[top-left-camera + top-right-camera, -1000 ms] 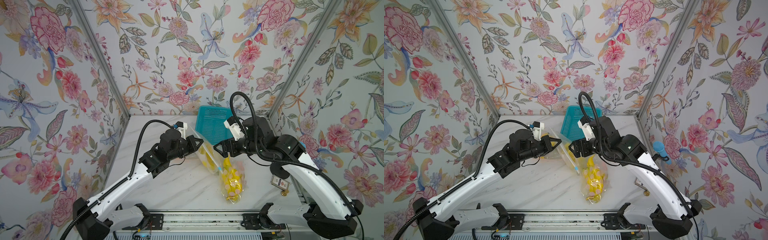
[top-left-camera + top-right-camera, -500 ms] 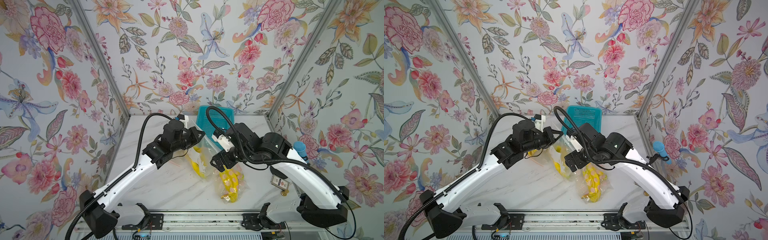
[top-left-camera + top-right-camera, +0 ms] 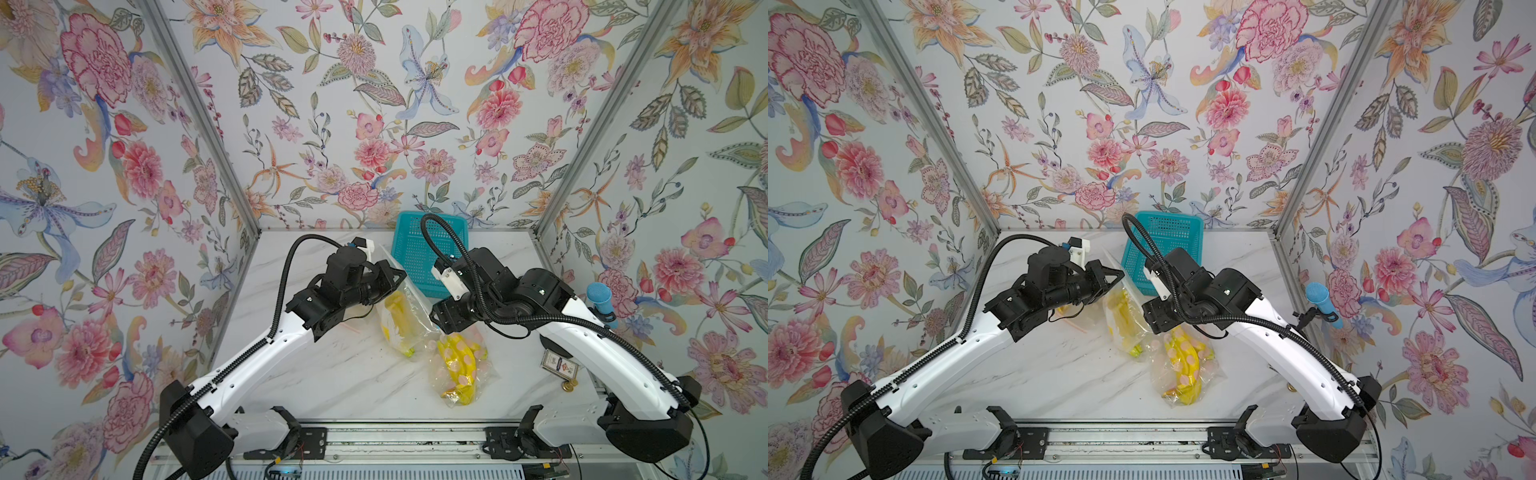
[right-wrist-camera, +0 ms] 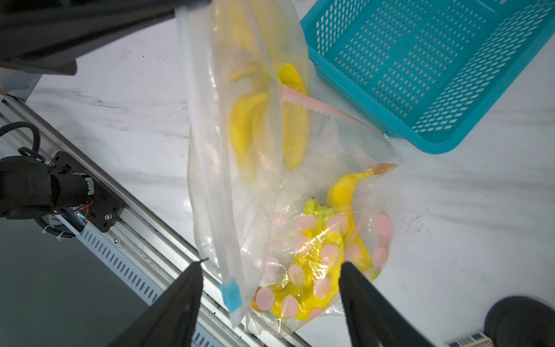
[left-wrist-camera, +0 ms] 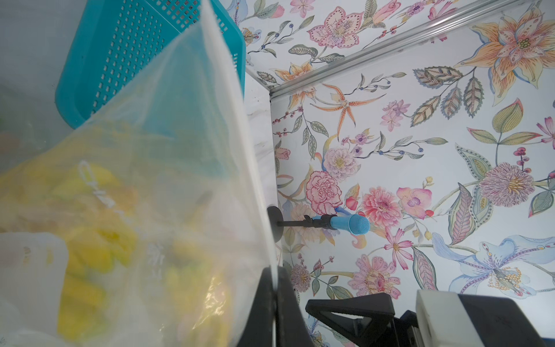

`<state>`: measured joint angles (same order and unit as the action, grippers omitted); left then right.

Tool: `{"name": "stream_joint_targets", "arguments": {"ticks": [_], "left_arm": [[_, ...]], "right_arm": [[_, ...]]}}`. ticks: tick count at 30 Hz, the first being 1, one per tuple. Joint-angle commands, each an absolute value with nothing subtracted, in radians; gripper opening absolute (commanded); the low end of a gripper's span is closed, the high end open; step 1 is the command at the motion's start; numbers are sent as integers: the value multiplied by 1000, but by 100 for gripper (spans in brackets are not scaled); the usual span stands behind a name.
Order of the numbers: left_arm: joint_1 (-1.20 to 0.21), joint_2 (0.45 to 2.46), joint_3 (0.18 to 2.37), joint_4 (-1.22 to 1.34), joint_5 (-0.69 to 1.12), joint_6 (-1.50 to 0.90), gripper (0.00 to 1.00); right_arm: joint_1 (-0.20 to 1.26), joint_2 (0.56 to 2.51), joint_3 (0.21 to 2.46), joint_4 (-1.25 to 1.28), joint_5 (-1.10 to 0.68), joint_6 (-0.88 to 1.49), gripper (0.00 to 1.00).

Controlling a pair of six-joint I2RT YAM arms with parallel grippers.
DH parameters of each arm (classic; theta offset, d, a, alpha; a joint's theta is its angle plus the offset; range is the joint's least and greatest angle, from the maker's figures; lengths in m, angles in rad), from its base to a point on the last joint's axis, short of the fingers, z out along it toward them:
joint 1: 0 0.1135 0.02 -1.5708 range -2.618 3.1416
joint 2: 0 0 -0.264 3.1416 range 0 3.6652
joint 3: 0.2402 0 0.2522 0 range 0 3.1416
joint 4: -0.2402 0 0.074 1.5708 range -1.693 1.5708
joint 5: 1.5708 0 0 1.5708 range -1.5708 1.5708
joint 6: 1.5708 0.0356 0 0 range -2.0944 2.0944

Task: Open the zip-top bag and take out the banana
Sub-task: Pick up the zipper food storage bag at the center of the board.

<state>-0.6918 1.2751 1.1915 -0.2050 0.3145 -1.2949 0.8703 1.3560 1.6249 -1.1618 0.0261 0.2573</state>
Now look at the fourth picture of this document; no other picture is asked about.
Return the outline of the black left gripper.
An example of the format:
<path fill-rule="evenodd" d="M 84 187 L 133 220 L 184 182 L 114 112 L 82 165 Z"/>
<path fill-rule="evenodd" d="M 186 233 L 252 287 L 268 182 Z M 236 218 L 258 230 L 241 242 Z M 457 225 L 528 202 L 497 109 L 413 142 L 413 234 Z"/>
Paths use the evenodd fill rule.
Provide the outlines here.
<path fill-rule="evenodd" d="M 75 75 L 77 58 L 207 1 L 2 1 L 1 67 Z"/>

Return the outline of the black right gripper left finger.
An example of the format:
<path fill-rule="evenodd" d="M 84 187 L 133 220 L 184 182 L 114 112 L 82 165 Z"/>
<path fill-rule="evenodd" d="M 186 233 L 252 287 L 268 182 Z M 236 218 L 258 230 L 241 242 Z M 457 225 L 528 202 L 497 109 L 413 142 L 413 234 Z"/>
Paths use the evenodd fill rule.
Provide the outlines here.
<path fill-rule="evenodd" d="M 111 346 L 191 346 L 203 293 L 203 261 L 193 262 Z"/>

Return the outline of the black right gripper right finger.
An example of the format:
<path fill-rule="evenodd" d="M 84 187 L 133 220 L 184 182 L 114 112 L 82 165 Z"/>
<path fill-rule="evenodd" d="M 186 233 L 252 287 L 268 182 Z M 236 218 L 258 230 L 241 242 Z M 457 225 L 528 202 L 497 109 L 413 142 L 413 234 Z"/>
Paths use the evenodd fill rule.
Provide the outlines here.
<path fill-rule="evenodd" d="M 432 345 L 353 263 L 342 264 L 339 286 L 353 346 Z"/>

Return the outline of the clear zip-top bag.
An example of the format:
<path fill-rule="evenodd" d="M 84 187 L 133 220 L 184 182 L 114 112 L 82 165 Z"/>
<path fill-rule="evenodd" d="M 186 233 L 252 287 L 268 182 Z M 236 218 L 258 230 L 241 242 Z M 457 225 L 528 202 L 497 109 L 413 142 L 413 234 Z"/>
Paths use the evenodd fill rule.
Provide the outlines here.
<path fill-rule="evenodd" d="M 288 335 L 340 311 L 344 263 L 382 272 L 400 159 L 374 127 L 310 96 L 291 1 L 176 10 L 191 115 L 195 244 L 234 325 Z"/>

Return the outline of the yellow banana bunch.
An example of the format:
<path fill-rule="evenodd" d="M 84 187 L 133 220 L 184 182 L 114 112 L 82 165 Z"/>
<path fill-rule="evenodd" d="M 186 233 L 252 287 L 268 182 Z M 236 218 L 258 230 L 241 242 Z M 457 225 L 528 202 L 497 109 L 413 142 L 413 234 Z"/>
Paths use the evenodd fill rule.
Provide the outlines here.
<path fill-rule="evenodd" d="M 287 88 L 307 95 L 306 85 L 296 67 L 290 62 L 273 65 L 280 82 Z M 250 78 L 256 88 L 268 86 L 268 69 L 260 63 L 249 64 L 230 76 L 232 82 Z M 235 102 L 228 120 L 231 147 L 236 155 L 238 168 L 248 180 L 257 172 L 257 140 L 262 134 L 261 124 L 268 109 L 268 94 L 265 92 L 243 95 Z M 309 140 L 311 117 L 301 107 L 286 102 L 283 105 L 283 159 L 287 169 L 296 170 L 302 162 Z"/>

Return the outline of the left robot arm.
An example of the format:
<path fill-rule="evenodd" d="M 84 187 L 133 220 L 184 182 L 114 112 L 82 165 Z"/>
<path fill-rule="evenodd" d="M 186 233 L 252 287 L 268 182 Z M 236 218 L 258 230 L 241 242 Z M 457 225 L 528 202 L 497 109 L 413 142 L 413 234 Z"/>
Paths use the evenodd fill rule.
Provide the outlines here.
<path fill-rule="evenodd" d="M 75 75 L 77 58 L 168 20 L 179 7 L 198 1 L 2 1 L 1 67 L 41 75 Z M 39 128 L 27 121 L 1 127 L 1 134 L 29 129 L 31 147 L 1 159 L 1 216 L 30 220 L 58 238 L 75 235 L 51 227 L 46 215 L 102 212 L 105 191 L 85 171 L 55 171 L 40 154 Z"/>

